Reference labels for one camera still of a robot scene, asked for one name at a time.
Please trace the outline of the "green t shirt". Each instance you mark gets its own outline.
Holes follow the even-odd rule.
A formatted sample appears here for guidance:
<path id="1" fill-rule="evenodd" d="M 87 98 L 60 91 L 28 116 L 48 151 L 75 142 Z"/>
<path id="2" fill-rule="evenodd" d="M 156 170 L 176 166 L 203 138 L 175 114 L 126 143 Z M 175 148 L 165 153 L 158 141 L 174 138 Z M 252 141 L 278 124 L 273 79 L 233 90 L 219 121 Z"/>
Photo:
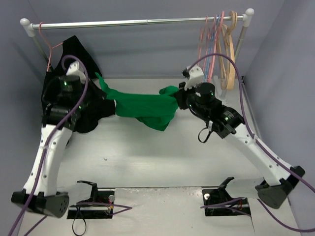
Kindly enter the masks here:
<path id="1" fill-rule="evenodd" d="M 119 117 L 135 118 L 151 129 L 164 131 L 179 108 L 175 98 L 179 89 L 175 86 L 162 88 L 159 94 L 124 93 L 110 88 L 97 72 L 95 75 L 107 99 L 116 102 Z"/>

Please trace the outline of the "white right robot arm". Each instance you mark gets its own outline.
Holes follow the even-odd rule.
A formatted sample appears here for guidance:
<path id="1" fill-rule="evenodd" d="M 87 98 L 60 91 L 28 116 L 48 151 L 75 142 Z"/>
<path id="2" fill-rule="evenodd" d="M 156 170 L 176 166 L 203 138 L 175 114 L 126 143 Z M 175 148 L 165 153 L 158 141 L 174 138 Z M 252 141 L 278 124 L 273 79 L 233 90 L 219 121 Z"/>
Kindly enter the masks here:
<path id="1" fill-rule="evenodd" d="M 180 109 L 189 109 L 203 120 L 210 134 L 216 133 L 237 148 L 262 174 L 261 178 L 252 179 L 228 177 L 218 188 L 219 199 L 228 203 L 236 198 L 254 198 L 279 209 L 305 170 L 283 161 L 256 135 L 252 136 L 244 117 L 215 97 L 213 84 L 200 83 L 188 88 L 182 82 L 175 98 Z"/>

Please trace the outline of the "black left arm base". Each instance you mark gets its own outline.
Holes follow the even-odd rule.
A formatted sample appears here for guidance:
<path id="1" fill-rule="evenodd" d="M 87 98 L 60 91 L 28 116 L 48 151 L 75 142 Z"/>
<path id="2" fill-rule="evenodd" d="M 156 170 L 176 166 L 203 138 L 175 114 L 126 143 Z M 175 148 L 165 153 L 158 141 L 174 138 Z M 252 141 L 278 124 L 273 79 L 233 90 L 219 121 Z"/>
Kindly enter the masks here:
<path id="1" fill-rule="evenodd" d="M 115 190 L 99 188 L 97 183 L 79 180 L 70 194 L 67 219 L 111 219 Z"/>

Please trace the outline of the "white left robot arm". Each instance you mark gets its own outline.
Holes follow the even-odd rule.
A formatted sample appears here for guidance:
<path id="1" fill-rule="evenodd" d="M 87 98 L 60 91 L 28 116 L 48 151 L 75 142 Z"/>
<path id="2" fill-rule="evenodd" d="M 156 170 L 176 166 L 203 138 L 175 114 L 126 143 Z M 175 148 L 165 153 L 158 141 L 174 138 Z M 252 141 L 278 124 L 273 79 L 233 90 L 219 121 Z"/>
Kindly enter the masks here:
<path id="1" fill-rule="evenodd" d="M 57 191 L 57 177 L 63 151 L 72 135 L 80 111 L 72 112 L 84 87 L 75 75 L 53 78 L 42 96 L 40 144 L 31 174 L 21 191 L 11 201 L 25 211 L 61 218 L 69 205 L 66 192 Z"/>

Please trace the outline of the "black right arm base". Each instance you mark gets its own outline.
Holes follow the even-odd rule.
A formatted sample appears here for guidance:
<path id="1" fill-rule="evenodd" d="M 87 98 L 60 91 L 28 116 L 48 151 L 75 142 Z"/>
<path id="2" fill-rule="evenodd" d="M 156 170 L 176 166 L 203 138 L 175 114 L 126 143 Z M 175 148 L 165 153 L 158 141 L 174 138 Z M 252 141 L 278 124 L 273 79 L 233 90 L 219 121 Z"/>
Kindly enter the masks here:
<path id="1" fill-rule="evenodd" d="M 203 204 L 206 217 L 240 216 L 251 217 L 251 210 L 246 198 L 233 198 L 226 191 L 227 185 L 234 180 L 228 177 L 217 188 L 203 188 Z"/>

